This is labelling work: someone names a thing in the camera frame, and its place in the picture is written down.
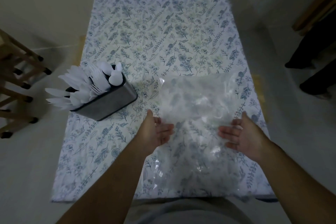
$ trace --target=cutlery holder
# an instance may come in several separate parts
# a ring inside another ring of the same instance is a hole
[[[70,87],[66,89],[66,91],[75,92],[76,90]],[[133,103],[137,98],[137,92],[123,74],[123,82],[121,85],[111,85],[108,92],[97,96],[95,99],[83,104],[81,107],[71,110],[71,112],[78,113],[96,121],[101,121]]]

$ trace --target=person's left hand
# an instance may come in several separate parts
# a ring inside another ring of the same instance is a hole
[[[156,147],[169,141],[170,135],[174,133],[174,124],[162,124],[161,118],[153,117],[153,112],[147,110],[146,118],[143,120],[134,140],[136,140],[148,156],[153,153]]]

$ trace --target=table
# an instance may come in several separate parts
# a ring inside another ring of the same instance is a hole
[[[150,108],[159,114],[160,76],[239,71],[235,116],[247,111],[267,133],[228,0],[94,0],[81,65],[98,60],[122,62],[123,73],[139,98],[100,122],[69,114],[52,190],[53,201],[76,201],[134,137],[146,110]],[[183,128],[185,134],[191,135],[188,129],[190,126]],[[234,154],[238,194],[272,195],[258,164],[241,153]],[[180,155],[178,147],[173,157],[178,159]],[[192,188],[191,184],[197,182],[206,184],[202,180],[206,178],[174,176],[174,171],[171,174],[177,180],[174,189],[157,187],[153,179],[156,159],[157,152],[146,159],[134,198],[225,195],[221,188],[211,184]]]

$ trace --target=person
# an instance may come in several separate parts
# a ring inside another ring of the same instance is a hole
[[[292,55],[286,68],[314,69],[312,59],[336,41],[336,10],[332,11],[321,21],[317,22],[301,40],[298,48]],[[323,69],[315,73],[306,81],[300,84],[300,89],[310,95],[321,99],[330,99],[331,94],[328,87],[336,83],[334,70],[336,69],[336,59],[331,61]]]
[[[145,158],[169,140],[173,129],[173,124],[163,124],[148,110],[133,140],[58,223],[123,223]],[[241,119],[234,119],[232,126],[219,127],[218,134],[229,140],[226,147],[242,152],[261,166],[292,223],[336,222],[336,196],[270,141],[246,112]],[[240,219],[228,217],[198,199],[178,199],[159,205],[134,223],[244,223]]]

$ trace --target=transparent plastic packaging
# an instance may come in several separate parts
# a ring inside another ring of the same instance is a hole
[[[234,118],[236,78],[237,73],[160,78],[160,117],[175,124],[175,133],[153,155],[158,195],[239,195],[236,153],[217,135],[218,126]]]

